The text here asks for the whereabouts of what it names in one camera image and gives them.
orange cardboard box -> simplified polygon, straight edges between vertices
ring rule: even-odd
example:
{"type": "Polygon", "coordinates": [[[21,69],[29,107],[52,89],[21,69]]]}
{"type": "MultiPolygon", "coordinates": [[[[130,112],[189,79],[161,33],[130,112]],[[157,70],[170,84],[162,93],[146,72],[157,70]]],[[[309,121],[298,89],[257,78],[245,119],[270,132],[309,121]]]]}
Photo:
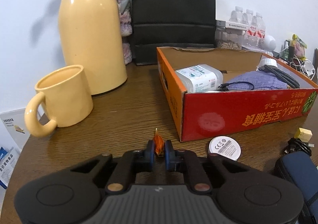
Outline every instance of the orange cardboard box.
{"type": "Polygon", "coordinates": [[[237,75],[255,71],[266,57],[272,58],[245,50],[158,47],[159,76],[180,141],[227,135],[308,114],[318,86],[278,60],[278,68],[296,79],[300,89],[187,93],[175,73],[205,63],[224,72],[226,83],[237,75]]]}

white bottle cap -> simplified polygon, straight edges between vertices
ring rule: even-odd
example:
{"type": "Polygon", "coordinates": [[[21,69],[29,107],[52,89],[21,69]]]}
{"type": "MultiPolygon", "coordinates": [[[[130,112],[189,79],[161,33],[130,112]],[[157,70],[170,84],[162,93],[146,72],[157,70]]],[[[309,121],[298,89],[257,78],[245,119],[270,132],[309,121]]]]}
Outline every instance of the white bottle cap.
{"type": "Polygon", "coordinates": [[[243,11],[243,7],[235,6],[235,10],[236,10],[236,11],[243,11]]]}
{"type": "Polygon", "coordinates": [[[241,147],[231,137],[218,136],[210,141],[209,153],[217,153],[237,161],[241,155],[241,147]]]}
{"type": "Polygon", "coordinates": [[[264,58],[264,59],[260,60],[260,63],[257,66],[257,68],[261,68],[265,64],[277,67],[277,62],[276,62],[275,59],[273,59],[273,58],[264,58]]]}

dried flower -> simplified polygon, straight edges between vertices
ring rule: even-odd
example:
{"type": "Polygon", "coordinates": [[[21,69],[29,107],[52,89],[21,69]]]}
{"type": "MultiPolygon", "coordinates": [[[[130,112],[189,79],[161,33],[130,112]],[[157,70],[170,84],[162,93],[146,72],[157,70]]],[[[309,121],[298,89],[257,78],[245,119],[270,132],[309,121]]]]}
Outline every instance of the dried flower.
{"type": "Polygon", "coordinates": [[[155,136],[153,138],[155,143],[155,153],[158,157],[164,156],[164,141],[160,135],[158,135],[158,129],[156,128],[155,136]]]}

wooden table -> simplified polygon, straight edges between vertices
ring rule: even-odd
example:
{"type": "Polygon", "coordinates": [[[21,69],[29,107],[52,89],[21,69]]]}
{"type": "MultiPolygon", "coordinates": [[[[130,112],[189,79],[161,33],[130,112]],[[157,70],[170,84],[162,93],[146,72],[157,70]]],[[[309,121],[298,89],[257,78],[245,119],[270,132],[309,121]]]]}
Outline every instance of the wooden table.
{"type": "MultiPolygon", "coordinates": [[[[155,128],[175,148],[206,154],[209,139],[180,143],[158,76],[156,65],[127,66],[127,82],[109,93],[93,97],[94,109],[75,126],[58,128],[51,138],[30,137],[12,174],[0,224],[21,223],[13,206],[16,191],[30,180],[63,169],[90,157],[111,152],[120,156],[131,149],[144,148],[155,128]]],[[[308,117],[264,125],[258,129],[230,135],[241,146],[239,162],[271,171],[286,142],[297,127],[312,130],[311,140],[318,147],[318,103],[308,117]]],[[[318,163],[318,150],[313,149],[318,163]]]]}

black cable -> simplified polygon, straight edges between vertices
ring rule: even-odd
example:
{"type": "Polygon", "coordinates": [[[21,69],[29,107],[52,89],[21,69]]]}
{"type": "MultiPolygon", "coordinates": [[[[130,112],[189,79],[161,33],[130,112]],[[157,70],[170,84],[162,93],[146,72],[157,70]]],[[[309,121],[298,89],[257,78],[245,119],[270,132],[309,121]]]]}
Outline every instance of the black cable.
{"type": "Polygon", "coordinates": [[[279,70],[275,66],[265,64],[264,66],[260,67],[259,70],[263,72],[275,74],[279,80],[281,80],[284,83],[287,83],[293,89],[300,88],[299,83],[293,77],[283,72],[282,70],[279,70]]]}
{"type": "Polygon", "coordinates": [[[311,157],[311,149],[307,142],[302,142],[299,138],[291,138],[288,141],[288,146],[284,148],[284,152],[289,154],[298,151],[303,151],[311,157]]]}
{"type": "Polygon", "coordinates": [[[219,88],[219,91],[229,91],[229,89],[227,88],[227,86],[231,85],[231,84],[237,84],[237,83],[245,83],[245,84],[249,84],[249,85],[252,85],[252,88],[249,90],[249,91],[252,91],[254,90],[255,86],[253,83],[250,83],[250,82],[234,82],[234,83],[222,83],[220,86],[218,86],[219,88]]]}

